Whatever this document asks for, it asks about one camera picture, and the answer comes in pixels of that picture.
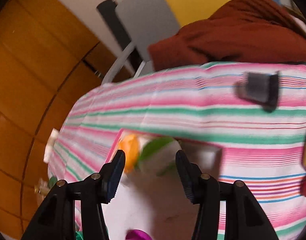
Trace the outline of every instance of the brown blanket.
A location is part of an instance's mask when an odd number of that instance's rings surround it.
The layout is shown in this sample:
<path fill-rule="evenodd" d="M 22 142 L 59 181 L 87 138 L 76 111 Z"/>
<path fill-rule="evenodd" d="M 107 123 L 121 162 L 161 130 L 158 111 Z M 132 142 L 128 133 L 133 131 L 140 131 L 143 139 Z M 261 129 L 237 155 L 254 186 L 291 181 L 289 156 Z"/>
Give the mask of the brown blanket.
<path fill-rule="evenodd" d="M 306 34 L 272 0 L 231 0 L 148 48 L 156 71 L 210 61 L 306 61 Z"/>

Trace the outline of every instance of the green object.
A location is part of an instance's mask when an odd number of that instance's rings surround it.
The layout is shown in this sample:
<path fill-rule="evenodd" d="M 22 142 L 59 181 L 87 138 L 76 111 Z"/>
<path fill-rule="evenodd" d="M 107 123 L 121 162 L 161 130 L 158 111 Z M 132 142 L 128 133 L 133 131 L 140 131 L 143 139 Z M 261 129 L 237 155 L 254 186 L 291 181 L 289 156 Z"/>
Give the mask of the green object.
<path fill-rule="evenodd" d="M 82 231 L 76 231 L 75 236 L 76 240 L 84 240 Z"/>
<path fill-rule="evenodd" d="M 57 182 L 57 177 L 56 176 L 51 177 L 48 181 L 48 185 L 47 185 L 48 188 L 53 188 L 56 182 Z"/>
<path fill-rule="evenodd" d="M 148 144 L 144 146 L 142 153 L 140 154 L 138 158 L 138 162 L 144 161 L 149 156 L 159 151 L 162 147 L 164 147 L 165 145 L 173 141 L 174 141 L 174 138 L 172 137 L 159 137 L 159 138 L 156 138 L 150 141 Z"/>

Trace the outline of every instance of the table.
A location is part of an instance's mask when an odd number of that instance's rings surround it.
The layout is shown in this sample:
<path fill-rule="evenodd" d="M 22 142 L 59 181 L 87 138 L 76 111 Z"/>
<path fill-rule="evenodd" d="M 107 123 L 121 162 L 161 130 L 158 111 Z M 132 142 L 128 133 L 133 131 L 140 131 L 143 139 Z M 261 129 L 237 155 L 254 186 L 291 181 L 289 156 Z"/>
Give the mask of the table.
<path fill-rule="evenodd" d="M 274 112 L 235 95 L 244 72 L 276 71 L 280 90 Z M 243 180 L 280 239 L 295 239 L 306 224 L 306 198 L 299 194 L 306 174 L 301 166 L 306 65 L 211 62 L 95 88 L 69 113 L 48 175 L 74 182 L 99 171 L 120 128 L 223 147 L 220 180 Z M 79 203 L 75 212 L 80 225 Z M 221 211 L 219 239 L 224 229 Z"/>

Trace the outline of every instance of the white plastic item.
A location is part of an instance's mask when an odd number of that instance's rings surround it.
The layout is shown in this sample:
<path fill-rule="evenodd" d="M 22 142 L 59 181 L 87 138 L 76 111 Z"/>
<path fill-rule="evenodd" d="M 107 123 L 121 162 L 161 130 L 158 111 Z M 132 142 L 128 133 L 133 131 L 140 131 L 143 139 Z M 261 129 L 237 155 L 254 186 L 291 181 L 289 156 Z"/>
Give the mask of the white plastic item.
<path fill-rule="evenodd" d="M 138 167 L 142 172 L 150 174 L 151 176 L 163 174 L 172 163 L 175 164 L 175 154 L 181 149 L 179 142 L 173 140 L 158 149 L 146 160 L 139 162 Z"/>
<path fill-rule="evenodd" d="M 49 139 L 47 141 L 47 144 L 45 146 L 45 152 L 44 152 L 44 162 L 45 163 L 49 162 L 49 159 L 50 159 L 50 157 L 52 155 L 52 152 L 53 152 L 53 147 L 54 147 L 54 144 L 55 144 L 55 140 L 57 139 L 58 135 L 59 135 L 58 130 L 53 128 L 53 130 L 51 132 L 51 135 L 49 136 Z"/>
<path fill-rule="evenodd" d="M 181 147 L 203 173 L 218 178 L 221 149 L 186 141 Z M 143 172 L 130 176 L 127 183 L 119 184 L 109 205 L 102 208 L 110 240 L 125 239 L 130 229 L 142 230 L 154 240 L 186 240 L 192 237 L 199 206 L 186 198 L 174 169 L 162 177 Z"/>

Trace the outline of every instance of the wooden wall panel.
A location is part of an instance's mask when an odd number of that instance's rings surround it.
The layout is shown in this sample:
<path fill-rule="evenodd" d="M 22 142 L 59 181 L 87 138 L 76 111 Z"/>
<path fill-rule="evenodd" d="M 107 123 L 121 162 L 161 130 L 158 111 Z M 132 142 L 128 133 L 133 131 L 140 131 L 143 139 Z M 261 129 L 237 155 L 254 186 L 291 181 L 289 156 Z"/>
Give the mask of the wooden wall panel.
<path fill-rule="evenodd" d="M 100 42 L 85 58 L 87 63 L 89 63 L 93 68 L 101 73 L 103 78 L 105 74 L 109 71 L 111 66 L 116 60 L 116 57 L 110 52 L 107 47 Z M 123 67 L 120 72 L 115 76 L 113 82 L 121 82 L 131 78 L 128 70 Z"/>
<path fill-rule="evenodd" d="M 78 60 L 81 60 L 98 43 L 95 35 L 59 1 L 17 1 L 34 16 L 35 20 L 62 42 Z"/>
<path fill-rule="evenodd" d="M 47 164 L 43 162 L 45 146 L 45 143 L 41 143 L 35 139 L 30 152 L 24 182 L 31 187 L 38 185 L 40 178 L 48 181 Z"/>
<path fill-rule="evenodd" d="M 52 128 L 101 84 L 81 61 L 98 42 L 57 0 L 9 0 L 0 13 L 0 231 L 13 238 L 37 209 L 34 185 L 48 179 Z M 104 73 L 115 57 L 100 43 L 90 60 Z"/>
<path fill-rule="evenodd" d="M 58 95 L 73 106 L 81 96 L 100 86 L 101 83 L 102 81 L 81 62 L 69 76 Z"/>
<path fill-rule="evenodd" d="M 24 231 L 28 227 L 28 224 L 29 224 L 29 221 L 23 219 L 23 229 L 24 229 Z"/>
<path fill-rule="evenodd" d="M 21 183 L 0 171 L 0 207 L 19 216 L 20 191 Z"/>
<path fill-rule="evenodd" d="M 15 0 L 0 12 L 0 42 L 54 91 L 78 60 Z"/>
<path fill-rule="evenodd" d="M 32 136 L 0 113 L 0 169 L 21 180 Z"/>
<path fill-rule="evenodd" d="M 0 209 L 0 231 L 14 239 L 21 239 L 21 220 Z"/>
<path fill-rule="evenodd" d="M 34 134 L 52 93 L 0 44 L 0 111 Z"/>
<path fill-rule="evenodd" d="M 34 189 L 24 186 L 22 212 L 23 218 L 31 220 L 37 210 L 37 198 Z"/>
<path fill-rule="evenodd" d="M 71 108 L 72 106 L 70 104 L 66 103 L 59 96 L 56 96 L 40 126 L 37 138 L 40 141 L 47 143 L 52 129 L 61 129 Z"/>

